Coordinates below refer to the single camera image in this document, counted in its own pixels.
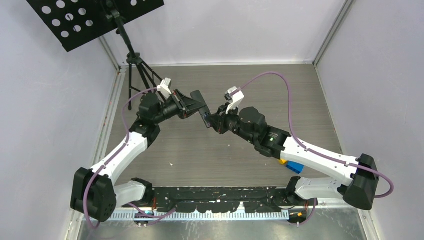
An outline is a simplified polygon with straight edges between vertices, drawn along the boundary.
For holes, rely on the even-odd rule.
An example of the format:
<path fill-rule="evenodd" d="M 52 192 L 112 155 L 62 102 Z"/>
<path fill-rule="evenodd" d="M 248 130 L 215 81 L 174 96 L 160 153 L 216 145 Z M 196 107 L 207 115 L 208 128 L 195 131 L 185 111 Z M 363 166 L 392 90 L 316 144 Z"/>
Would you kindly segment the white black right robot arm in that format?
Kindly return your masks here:
<path fill-rule="evenodd" d="M 380 177 L 374 158 L 334 153 L 304 142 L 266 122 L 254 107 L 227 110 L 222 105 L 214 114 L 203 113 L 205 124 L 218 134 L 231 132 L 254 146 L 261 155 L 301 164 L 325 174 L 323 178 L 295 176 L 286 187 L 291 205 L 317 198 L 342 199 L 357 209 L 369 211 L 376 198 Z"/>

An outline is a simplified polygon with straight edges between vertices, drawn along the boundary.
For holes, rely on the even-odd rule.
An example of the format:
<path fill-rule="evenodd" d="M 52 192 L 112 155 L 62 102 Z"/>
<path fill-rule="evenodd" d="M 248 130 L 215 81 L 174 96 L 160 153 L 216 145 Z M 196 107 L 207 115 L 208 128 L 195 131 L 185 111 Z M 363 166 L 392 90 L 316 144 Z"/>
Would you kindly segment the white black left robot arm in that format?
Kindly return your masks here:
<path fill-rule="evenodd" d="M 153 185 L 141 178 L 117 185 L 124 170 L 145 152 L 161 132 L 160 123 L 175 116 L 184 120 L 197 112 L 208 112 L 208 107 L 199 90 L 184 95 L 172 90 L 165 101 L 152 92 L 142 92 L 137 119 L 125 128 L 122 142 L 103 160 L 91 168 L 79 168 L 73 178 L 70 198 L 71 209 L 98 222 L 108 220 L 116 208 L 138 203 L 148 207 L 154 200 Z"/>

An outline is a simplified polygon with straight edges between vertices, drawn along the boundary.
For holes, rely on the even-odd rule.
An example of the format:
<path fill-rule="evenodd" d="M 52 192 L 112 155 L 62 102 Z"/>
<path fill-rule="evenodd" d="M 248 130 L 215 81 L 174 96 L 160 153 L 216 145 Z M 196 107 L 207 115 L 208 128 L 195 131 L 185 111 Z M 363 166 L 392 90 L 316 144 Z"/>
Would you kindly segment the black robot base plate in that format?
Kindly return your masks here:
<path fill-rule="evenodd" d="M 154 187 L 147 199 L 133 202 L 139 208 L 167 213 L 224 214 L 234 213 L 241 207 L 248 214 L 277 213 L 299 207 L 305 211 L 314 205 L 290 195 L 284 187 Z"/>

